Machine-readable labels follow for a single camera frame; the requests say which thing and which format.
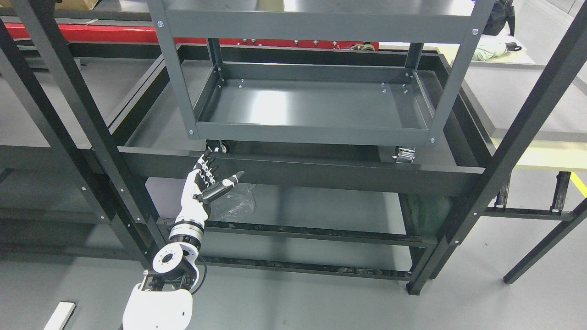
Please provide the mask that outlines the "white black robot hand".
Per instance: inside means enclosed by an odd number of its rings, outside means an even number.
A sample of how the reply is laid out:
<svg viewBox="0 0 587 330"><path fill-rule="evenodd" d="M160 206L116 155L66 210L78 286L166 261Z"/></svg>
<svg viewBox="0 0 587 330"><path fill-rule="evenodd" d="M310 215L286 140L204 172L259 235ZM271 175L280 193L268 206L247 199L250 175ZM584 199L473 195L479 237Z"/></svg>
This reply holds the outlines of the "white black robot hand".
<svg viewBox="0 0 587 330"><path fill-rule="evenodd" d="M224 179L216 178L214 171L217 167L212 167L215 159L211 151L205 151L188 173L180 200L182 209L175 224L192 224L204 228L211 215L212 201L224 196L241 181L244 171Z"/></svg>

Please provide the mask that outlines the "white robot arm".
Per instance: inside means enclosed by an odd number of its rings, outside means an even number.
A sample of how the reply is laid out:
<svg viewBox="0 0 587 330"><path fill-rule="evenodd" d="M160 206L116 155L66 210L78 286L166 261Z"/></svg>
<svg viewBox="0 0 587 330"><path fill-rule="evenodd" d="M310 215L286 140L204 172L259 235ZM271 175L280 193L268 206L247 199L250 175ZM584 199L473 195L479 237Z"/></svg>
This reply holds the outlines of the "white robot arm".
<svg viewBox="0 0 587 330"><path fill-rule="evenodd" d="M186 330L192 319L193 294L200 275L196 261L204 225L176 221L169 243L156 253L151 268L130 293L123 312L122 330Z"/></svg>

